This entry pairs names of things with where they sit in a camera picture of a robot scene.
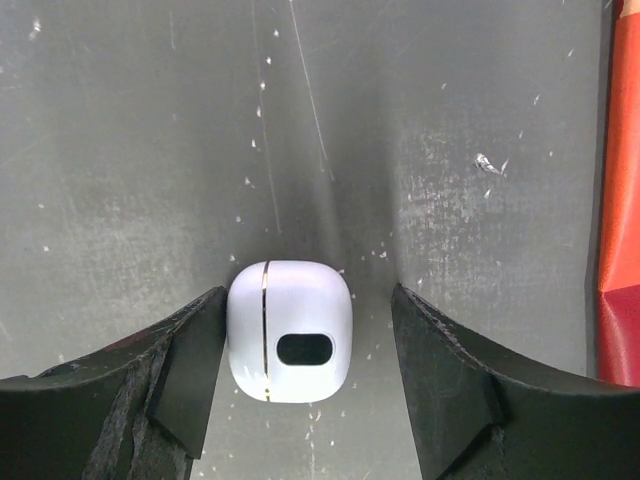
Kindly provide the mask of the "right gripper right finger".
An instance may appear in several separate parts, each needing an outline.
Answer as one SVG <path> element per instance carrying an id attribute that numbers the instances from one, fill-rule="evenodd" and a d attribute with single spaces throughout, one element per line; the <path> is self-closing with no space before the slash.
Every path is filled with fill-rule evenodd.
<path id="1" fill-rule="evenodd" d="M 639 392 L 532 360 L 397 285 L 392 322 L 425 479 L 635 479 Z"/>

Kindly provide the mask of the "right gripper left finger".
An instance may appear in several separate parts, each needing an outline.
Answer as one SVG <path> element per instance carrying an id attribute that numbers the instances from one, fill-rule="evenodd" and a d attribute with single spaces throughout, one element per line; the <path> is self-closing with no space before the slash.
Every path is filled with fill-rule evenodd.
<path id="1" fill-rule="evenodd" d="M 41 374 L 1 381 L 4 479 L 187 479 L 202 455 L 227 291 Z"/>

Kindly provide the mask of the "white earbud charging case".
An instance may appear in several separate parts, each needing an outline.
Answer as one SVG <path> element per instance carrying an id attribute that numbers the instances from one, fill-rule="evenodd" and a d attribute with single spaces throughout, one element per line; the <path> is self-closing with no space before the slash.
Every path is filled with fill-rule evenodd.
<path id="1" fill-rule="evenodd" d="M 325 400 L 346 380 L 353 326 L 350 290 L 333 268 L 300 260 L 250 265 L 228 292 L 232 376 L 255 400 Z"/>

